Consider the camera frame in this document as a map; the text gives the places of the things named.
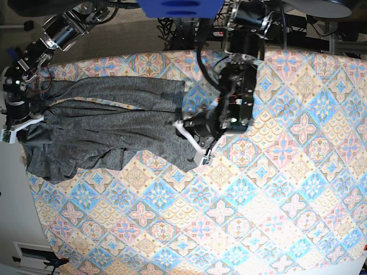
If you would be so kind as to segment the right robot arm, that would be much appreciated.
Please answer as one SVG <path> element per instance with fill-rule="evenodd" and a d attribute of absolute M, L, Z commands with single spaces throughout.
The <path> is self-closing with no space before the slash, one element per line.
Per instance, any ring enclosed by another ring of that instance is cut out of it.
<path fill-rule="evenodd" d="M 1 95 L 5 97 L 1 112 L 6 115 L 7 125 L 28 116 L 28 85 L 50 63 L 55 50 L 68 50 L 95 26 L 111 21 L 119 9 L 138 7 L 121 1 L 8 1 L 7 5 L 22 17 L 50 16 L 39 40 L 23 52 L 10 50 L 14 61 L 1 76 Z"/>

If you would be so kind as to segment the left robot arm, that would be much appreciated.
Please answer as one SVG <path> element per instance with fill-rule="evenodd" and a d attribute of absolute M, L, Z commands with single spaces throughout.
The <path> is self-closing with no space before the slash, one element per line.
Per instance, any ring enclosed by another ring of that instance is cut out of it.
<path fill-rule="evenodd" d="M 219 91 L 217 106 L 201 107 L 176 122 L 177 131 L 197 147 L 212 148 L 225 133 L 244 133 L 253 123 L 253 92 L 257 65 L 264 56 L 264 39 L 272 13 L 264 1 L 231 1 L 224 29 L 224 51 L 228 55 L 218 79 L 210 77 L 202 61 L 202 48 L 213 31 L 211 19 L 201 19 L 196 34 L 197 63 L 204 79 Z"/>

